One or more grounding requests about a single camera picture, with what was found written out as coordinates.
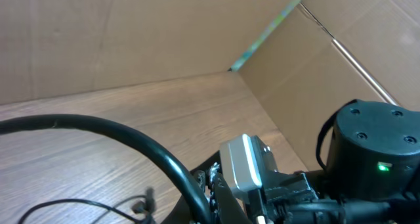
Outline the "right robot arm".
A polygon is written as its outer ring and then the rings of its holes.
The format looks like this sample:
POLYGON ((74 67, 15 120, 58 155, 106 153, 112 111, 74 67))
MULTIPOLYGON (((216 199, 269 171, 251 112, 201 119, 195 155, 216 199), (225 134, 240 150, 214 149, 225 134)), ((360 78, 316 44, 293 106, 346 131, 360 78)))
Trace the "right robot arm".
POLYGON ((346 103, 319 170, 279 171, 269 146, 240 135, 194 169, 213 223, 418 223, 419 113, 374 101, 346 103))

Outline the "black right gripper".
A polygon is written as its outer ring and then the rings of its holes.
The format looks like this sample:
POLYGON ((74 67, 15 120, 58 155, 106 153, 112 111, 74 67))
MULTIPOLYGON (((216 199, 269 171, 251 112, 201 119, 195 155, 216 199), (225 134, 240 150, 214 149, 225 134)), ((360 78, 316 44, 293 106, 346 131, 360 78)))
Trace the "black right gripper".
POLYGON ((227 173, 211 171, 220 161, 220 153, 216 152, 188 171, 169 151, 160 153, 160 169, 181 192, 180 199, 162 224, 256 223, 259 215, 268 223, 317 222, 316 213, 310 210, 292 210, 291 206, 277 204, 265 206, 265 197, 260 193, 243 210, 228 188, 227 173))

